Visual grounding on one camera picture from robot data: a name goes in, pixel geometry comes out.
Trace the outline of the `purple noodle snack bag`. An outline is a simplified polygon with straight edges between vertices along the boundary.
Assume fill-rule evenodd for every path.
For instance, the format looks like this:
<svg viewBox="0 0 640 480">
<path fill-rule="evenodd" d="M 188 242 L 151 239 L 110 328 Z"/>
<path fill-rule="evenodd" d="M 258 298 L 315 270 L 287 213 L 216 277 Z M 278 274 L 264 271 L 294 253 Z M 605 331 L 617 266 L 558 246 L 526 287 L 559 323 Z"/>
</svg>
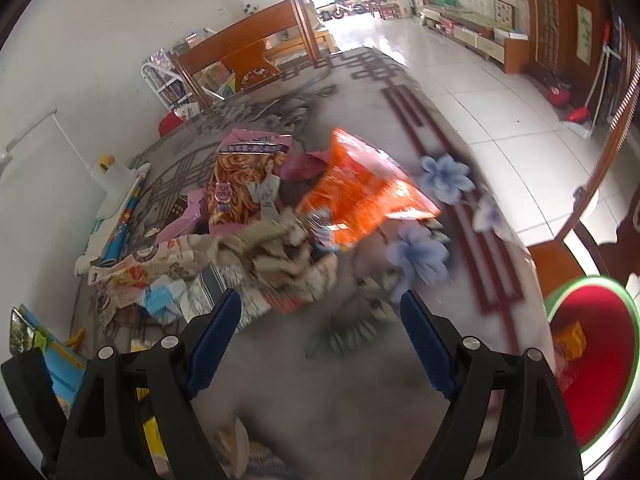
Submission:
<svg viewBox="0 0 640 480">
<path fill-rule="evenodd" d="M 205 226 L 231 232 L 255 220 L 279 218 L 281 167 L 289 134 L 234 128 L 214 153 L 206 185 L 186 192 L 186 208 L 157 234 L 168 242 Z"/>
</svg>

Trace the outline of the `silver grey foil bag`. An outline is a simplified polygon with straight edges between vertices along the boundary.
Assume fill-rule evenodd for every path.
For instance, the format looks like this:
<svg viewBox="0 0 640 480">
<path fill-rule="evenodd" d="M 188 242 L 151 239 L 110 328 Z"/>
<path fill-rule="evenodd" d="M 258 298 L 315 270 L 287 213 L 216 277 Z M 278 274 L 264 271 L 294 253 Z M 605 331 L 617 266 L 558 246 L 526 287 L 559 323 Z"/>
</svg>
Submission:
<svg viewBox="0 0 640 480">
<path fill-rule="evenodd" d="M 186 283 L 186 291 L 179 300 L 184 320 L 209 313 L 224 296 L 227 289 L 235 290 L 241 299 L 241 316 L 236 331 L 244 330 L 268 313 L 271 306 L 262 293 L 244 283 L 244 274 L 236 264 L 203 268 L 194 280 Z"/>
</svg>

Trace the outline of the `white blue paper box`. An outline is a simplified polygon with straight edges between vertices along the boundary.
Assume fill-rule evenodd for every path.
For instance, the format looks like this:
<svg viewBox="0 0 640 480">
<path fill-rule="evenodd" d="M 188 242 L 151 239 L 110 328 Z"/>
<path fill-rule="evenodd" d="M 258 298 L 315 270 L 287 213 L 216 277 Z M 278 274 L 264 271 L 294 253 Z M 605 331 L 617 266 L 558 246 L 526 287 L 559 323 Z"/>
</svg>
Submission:
<svg viewBox="0 0 640 480">
<path fill-rule="evenodd" d="M 96 213 L 96 222 L 94 222 L 89 235 L 85 252 L 75 262 L 74 271 L 76 276 L 87 274 L 94 262 L 104 259 L 107 247 L 111 244 L 118 227 L 122 223 L 122 215 L 125 213 L 126 207 L 129 205 L 132 196 L 134 196 L 134 192 L 142 187 L 142 181 L 148 175 L 150 168 L 151 164 L 147 162 L 137 169 L 130 169 L 134 174 L 134 182 L 132 182 L 130 189 L 122 194 L 121 198 L 116 198 L 114 202 L 109 202 L 106 197 L 104 198 Z"/>
</svg>

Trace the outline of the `red green trash bin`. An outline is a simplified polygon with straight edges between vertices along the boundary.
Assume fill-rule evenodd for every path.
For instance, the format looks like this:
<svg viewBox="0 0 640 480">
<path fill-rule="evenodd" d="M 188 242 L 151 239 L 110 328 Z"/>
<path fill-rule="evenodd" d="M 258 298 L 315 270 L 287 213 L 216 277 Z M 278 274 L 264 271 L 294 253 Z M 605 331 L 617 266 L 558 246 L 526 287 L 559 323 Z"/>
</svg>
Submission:
<svg viewBox="0 0 640 480">
<path fill-rule="evenodd" d="M 559 385 L 582 450 L 609 430 L 639 378 L 639 313 L 626 288 L 586 276 L 546 300 L 557 342 L 577 336 L 582 353 L 559 362 Z"/>
</svg>

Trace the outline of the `long pink white snack bag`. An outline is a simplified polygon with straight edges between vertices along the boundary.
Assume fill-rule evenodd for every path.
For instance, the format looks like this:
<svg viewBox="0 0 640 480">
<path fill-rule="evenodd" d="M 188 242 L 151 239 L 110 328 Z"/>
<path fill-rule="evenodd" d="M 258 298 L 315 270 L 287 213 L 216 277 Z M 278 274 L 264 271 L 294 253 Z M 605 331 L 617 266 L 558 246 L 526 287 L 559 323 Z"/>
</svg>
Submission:
<svg viewBox="0 0 640 480">
<path fill-rule="evenodd" d="M 88 285 L 110 298 L 117 309 L 136 304 L 145 289 L 166 275 L 171 281 L 192 280 L 208 263 L 208 236 L 189 234 L 133 252 L 110 268 L 93 266 Z"/>
</svg>

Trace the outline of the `yellow white flat wrapper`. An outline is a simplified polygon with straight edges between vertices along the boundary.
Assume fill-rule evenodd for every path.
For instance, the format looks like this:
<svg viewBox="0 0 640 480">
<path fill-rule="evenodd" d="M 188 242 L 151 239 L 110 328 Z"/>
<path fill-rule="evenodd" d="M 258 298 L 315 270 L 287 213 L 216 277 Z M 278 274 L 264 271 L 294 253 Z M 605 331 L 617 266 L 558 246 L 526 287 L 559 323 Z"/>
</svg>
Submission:
<svg viewBox="0 0 640 480">
<path fill-rule="evenodd" d="M 133 339 L 130 342 L 130 350 L 132 352 L 149 350 L 149 348 L 151 347 L 152 342 L 148 340 Z M 163 445 L 162 438 L 160 437 L 160 430 L 158 429 L 152 406 L 149 406 L 148 412 L 149 415 L 143 416 L 143 431 L 146 444 L 149 447 L 152 460 L 159 460 L 160 462 L 164 462 L 165 464 L 167 464 L 168 457 Z"/>
</svg>

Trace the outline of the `dark cigarette box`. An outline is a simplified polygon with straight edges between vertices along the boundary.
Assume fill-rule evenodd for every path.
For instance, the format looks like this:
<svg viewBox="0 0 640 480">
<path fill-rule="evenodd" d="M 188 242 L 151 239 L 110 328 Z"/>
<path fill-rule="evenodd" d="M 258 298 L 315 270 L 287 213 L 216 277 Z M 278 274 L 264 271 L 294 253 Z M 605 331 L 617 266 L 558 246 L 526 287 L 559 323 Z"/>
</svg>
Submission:
<svg viewBox="0 0 640 480">
<path fill-rule="evenodd" d="M 167 222 L 171 223 L 180 218 L 189 206 L 188 196 L 178 195 L 172 203 L 168 215 Z"/>
</svg>

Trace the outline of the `crumpled brown paper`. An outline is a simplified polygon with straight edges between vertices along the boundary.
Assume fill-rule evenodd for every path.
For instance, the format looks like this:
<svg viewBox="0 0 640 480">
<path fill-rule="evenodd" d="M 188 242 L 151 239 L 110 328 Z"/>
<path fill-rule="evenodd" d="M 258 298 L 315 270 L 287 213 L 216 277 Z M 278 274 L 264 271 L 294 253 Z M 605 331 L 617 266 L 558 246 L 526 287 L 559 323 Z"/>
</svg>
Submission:
<svg viewBox="0 0 640 480">
<path fill-rule="evenodd" d="M 326 296 L 337 282 L 338 259 L 316 255 L 292 209 L 279 220 L 258 220 L 231 234 L 191 235 L 222 289 L 233 288 L 247 307 L 292 313 Z"/>
</svg>

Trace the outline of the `wooden chair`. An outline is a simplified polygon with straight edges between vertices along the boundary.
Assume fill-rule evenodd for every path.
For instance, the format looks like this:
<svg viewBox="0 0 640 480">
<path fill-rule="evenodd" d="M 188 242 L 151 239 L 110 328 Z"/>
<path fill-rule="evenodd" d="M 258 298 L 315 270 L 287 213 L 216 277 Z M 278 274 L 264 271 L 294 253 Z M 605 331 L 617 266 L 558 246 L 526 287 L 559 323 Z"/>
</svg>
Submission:
<svg viewBox="0 0 640 480">
<path fill-rule="evenodd" d="M 567 219 L 553 225 L 552 239 L 529 247 L 546 298 L 586 276 L 610 278 L 639 295 L 639 46 L 629 32 L 620 54 L 618 101 L 604 130 L 591 137 L 603 145 L 588 181 L 576 190 Z"/>
</svg>

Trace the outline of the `orange snack bag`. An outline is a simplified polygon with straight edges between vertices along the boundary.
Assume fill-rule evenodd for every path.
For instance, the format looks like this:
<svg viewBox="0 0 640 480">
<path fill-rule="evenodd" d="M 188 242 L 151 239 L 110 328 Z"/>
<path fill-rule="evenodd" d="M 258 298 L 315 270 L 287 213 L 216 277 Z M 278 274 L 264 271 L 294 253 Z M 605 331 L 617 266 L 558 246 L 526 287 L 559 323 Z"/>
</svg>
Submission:
<svg viewBox="0 0 640 480">
<path fill-rule="evenodd" d="M 336 128 L 328 168 L 296 214 L 319 246 L 344 252 L 388 219 L 433 219 L 440 209 L 388 154 Z"/>
</svg>

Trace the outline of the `light blue white wrapper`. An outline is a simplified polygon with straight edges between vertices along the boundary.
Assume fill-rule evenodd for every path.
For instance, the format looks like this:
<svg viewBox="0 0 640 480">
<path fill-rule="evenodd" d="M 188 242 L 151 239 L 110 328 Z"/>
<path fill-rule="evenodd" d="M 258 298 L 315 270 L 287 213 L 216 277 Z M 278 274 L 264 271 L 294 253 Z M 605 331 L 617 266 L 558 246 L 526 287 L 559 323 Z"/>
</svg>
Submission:
<svg viewBox="0 0 640 480">
<path fill-rule="evenodd" d="M 160 325 L 169 325 L 182 318 L 180 300 L 185 293 L 185 281 L 163 275 L 144 290 L 140 306 Z"/>
</svg>

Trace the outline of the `blue yellow toy box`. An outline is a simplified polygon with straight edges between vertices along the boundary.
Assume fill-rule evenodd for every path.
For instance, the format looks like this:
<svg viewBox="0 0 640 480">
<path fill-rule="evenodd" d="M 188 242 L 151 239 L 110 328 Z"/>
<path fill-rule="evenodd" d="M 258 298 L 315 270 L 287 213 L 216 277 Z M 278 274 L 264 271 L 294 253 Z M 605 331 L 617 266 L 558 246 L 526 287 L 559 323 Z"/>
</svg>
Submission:
<svg viewBox="0 0 640 480">
<path fill-rule="evenodd" d="M 26 307 L 11 310 L 9 348 L 12 356 L 37 348 L 52 379 L 53 391 L 63 406 L 75 399 L 86 369 L 86 360 L 78 351 L 86 330 L 81 328 L 66 341 L 52 335 Z"/>
</svg>

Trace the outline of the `low TV cabinet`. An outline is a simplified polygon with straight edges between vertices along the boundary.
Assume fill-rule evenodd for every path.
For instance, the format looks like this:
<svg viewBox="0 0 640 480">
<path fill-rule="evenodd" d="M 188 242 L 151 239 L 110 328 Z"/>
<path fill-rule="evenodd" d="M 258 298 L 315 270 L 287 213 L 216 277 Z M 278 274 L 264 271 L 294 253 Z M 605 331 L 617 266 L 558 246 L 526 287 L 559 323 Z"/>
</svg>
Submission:
<svg viewBox="0 0 640 480">
<path fill-rule="evenodd" d="M 530 41 L 526 34 L 498 26 L 485 15 L 454 6 L 424 6 L 424 25 L 436 29 L 458 44 L 491 58 L 506 74 L 524 74 L 530 63 Z"/>
</svg>

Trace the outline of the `white bottle yellow cap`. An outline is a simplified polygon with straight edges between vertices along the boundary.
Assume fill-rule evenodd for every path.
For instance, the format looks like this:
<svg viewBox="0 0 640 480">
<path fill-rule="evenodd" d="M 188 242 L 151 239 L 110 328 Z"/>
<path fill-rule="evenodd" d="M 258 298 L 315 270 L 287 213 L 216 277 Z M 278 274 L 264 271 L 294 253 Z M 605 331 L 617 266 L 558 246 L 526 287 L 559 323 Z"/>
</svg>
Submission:
<svg viewBox="0 0 640 480">
<path fill-rule="evenodd" d="M 102 155 L 90 170 L 93 181 L 106 192 L 106 199 L 114 202 L 130 189 L 134 174 L 114 155 Z"/>
</svg>

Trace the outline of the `pink Pocky wrapper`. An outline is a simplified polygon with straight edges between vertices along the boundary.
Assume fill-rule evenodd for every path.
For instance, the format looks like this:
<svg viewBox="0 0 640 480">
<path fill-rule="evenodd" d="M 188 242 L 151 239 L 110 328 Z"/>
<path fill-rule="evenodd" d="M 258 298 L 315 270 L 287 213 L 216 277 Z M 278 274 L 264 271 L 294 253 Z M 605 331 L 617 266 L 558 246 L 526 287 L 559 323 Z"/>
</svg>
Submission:
<svg viewBox="0 0 640 480">
<path fill-rule="evenodd" d="M 318 177 L 329 165 L 328 151 L 301 152 L 288 155 L 280 168 L 280 176 L 285 181 L 305 181 Z"/>
</svg>

